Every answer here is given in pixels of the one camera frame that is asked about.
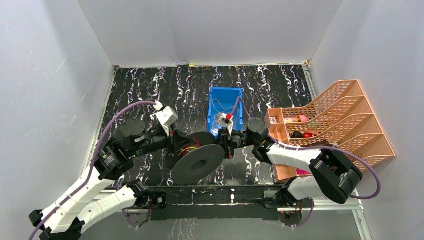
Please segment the dark grey cable spool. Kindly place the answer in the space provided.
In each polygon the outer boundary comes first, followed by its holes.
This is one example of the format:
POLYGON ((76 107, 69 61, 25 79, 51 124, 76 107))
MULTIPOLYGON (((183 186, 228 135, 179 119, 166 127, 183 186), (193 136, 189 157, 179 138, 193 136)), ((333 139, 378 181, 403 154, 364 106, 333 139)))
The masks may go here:
POLYGON ((190 143, 184 143, 174 156, 167 154, 164 159, 173 183, 182 186, 197 184, 214 172, 225 158, 224 149, 216 144, 212 133, 199 131, 188 136, 190 143))

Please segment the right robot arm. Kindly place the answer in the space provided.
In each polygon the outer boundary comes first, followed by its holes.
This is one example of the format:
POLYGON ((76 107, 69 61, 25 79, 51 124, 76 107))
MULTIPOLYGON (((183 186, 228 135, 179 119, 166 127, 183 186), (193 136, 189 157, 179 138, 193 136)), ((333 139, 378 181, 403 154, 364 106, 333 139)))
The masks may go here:
POLYGON ((272 196, 256 200, 261 205, 276 204, 295 207, 304 199, 326 197, 344 204, 363 179, 362 172, 341 149, 330 146, 295 147, 272 138, 265 122, 251 118, 245 130, 234 130, 233 122, 220 117, 217 143, 224 148, 225 158, 231 159, 234 150, 252 146, 252 154, 263 163, 285 165, 310 173, 294 177, 272 196))

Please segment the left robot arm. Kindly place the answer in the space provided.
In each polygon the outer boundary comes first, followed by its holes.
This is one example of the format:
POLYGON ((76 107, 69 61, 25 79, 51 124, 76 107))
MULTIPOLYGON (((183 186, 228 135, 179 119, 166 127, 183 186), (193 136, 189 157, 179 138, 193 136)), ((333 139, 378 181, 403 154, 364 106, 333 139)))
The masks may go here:
POLYGON ((165 132, 157 124, 150 131, 141 119, 131 119, 118 128, 115 135, 99 149, 80 178, 52 205, 34 210, 29 219, 41 240, 78 240, 96 223, 114 213, 131 208, 145 208, 158 197, 140 180, 119 186, 118 190, 100 200, 95 197, 134 167, 133 159, 162 149, 172 157, 182 144, 194 139, 171 129, 165 132))

